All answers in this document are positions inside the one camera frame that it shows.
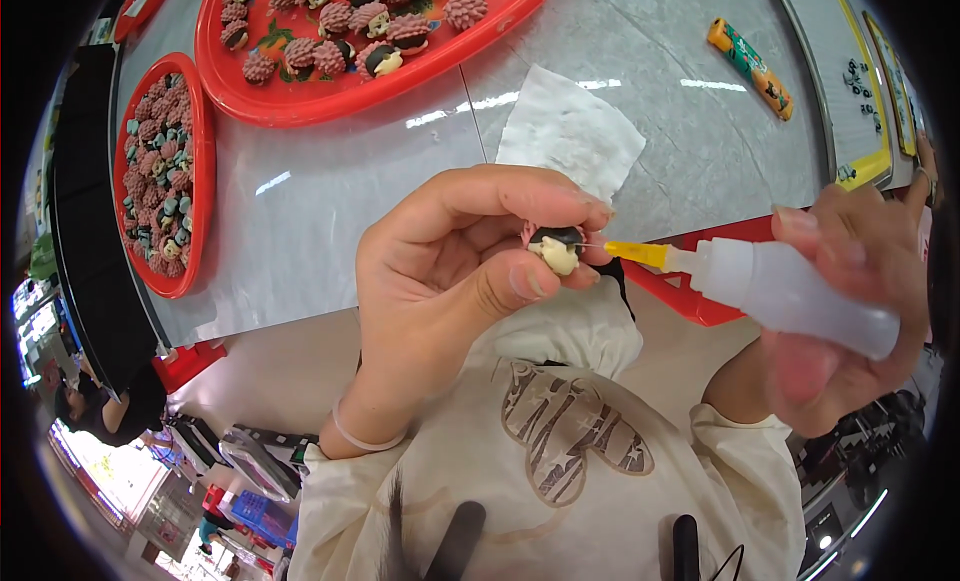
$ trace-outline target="sleeve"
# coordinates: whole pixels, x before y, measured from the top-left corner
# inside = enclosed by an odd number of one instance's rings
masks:
[[[406,440],[385,451],[343,460],[329,460],[316,444],[307,445],[303,464],[309,474],[300,491],[290,581],[322,579],[334,554],[344,552],[339,544],[347,540],[345,536],[356,541],[354,533],[344,531],[366,517],[384,479],[409,445]]]
[[[746,549],[747,578],[796,577],[807,532],[800,482],[786,446],[790,427],[773,415],[740,424],[703,403],[690,410],[690,427],[693,451],[730,514],[725,523],[736,523],[730,526],[739,536],[731,538],[733,544]]]

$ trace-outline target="red tray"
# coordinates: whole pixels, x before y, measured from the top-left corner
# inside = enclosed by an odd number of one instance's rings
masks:
[[[133,263],[136,274],[143,283],[150,287],[156,295],[163,298],[180,298],[186,295],[190,286],[197,278],[200,270],[200,259],[204,248],[204,238],[210,227],[210,218],[213,214],[214,189],[217,184],[217,148],[213,141],[213,112],[210,101],[204,95],[200,84],[200,75],[197,73],[193,60],[182,52],[167,54],[157,60],[150,70],[143,75],[133,95],[129,98],[124,110],[120,132],[117,133],[116,153],[113,160],[113,209],[117,217],[117,229],[120,237],[124,236],[123,217],[126,215],[123,201],[127,197],[127,189],[123,184],[124,173],[127,172],[127,153],[123,144],[127,139],[127,121],[134,117],[140,98],[147,93],[150,85],[168,73],[183,73],[187,88],[190,90],[191,114],[193,116],[193,232],[190,234],[190,260],[183,275],[168,277],[158,275],[150,270],[147,261],[126,250],[129,261]]]
[[[127,16],[124,13],[133,3],[134,0],[124,0],[123,6],[120,7],[116,28],[113,29],[113,40],[117,44],[123,42],[131,31],[137,29],[143,23],[147,23],[150,17],[161,7],[163,0],[147,0],[147,3],[143,5],[136,16]]]
[[[289,81],[284,81],[277,71],[262,85],[247,83],[241,69],[247,53],[256,49],[261,38],[268,36],[272,22],[275,22],[272,35],[276,42],[259,49],[278,61],[287,43],[280,35],[282,31],[289,31],[295,38],[319,40],[316,23],[319,10],[309,10],[306,6],[276,12],[270,8],[270,0],[247,0],[249,40],[244,49],[232,52],[220,42],[221,0],[203,0],[194,53],[203,86],[213,103],[225,113],[260,127],[300,127],[352,115],[413,89],[489,46],[545,1],[486,0],[489,7],[486,17],[460,34],[443,22],[447,0],[414,0],[405,9],[391,9],[391,12],[421,12],[433,23],[431,26],[438,26],[430,33],[426,50],[404,57],[398,71],[366,83],[361,83],[360,75],[350,71],[336,75],[332,81],[321,81],[319,73],[314,71],[302,82],[286,75]],[[366,36],[360,38],[354,33],[346,34],[344,39],[353,44],[358,53],[371,42]]]

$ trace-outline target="table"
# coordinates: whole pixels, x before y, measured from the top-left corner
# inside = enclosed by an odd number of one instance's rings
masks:
[[[193,55],[200,2],[166,0],[126,47],[118,113],[156,59]],[[790,121],[707,44],[718,16],[793,95]],[[217,203],[195,289],[174,300],[144,290],[169,345],[355,306],[364,229],[432,175],[493,162],[532,64],[594,91],[648,140],[614,196],[614,239],[808,206],[829,179],[810,72],[779,0],[548,0],[486,51],[382,107],[283,130],[218,112]]]

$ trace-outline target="squeeze bottle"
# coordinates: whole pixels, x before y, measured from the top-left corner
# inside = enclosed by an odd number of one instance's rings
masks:
[[[872,360],[886,359],[897,343],[898,314],[841,295],[786,243],[714,237],[700,240],[697,251],[656,247],[665,248],[662,264],[651,264],[689,273],[690,287],[704,298],[738,309],[769,330],[826,339]]]

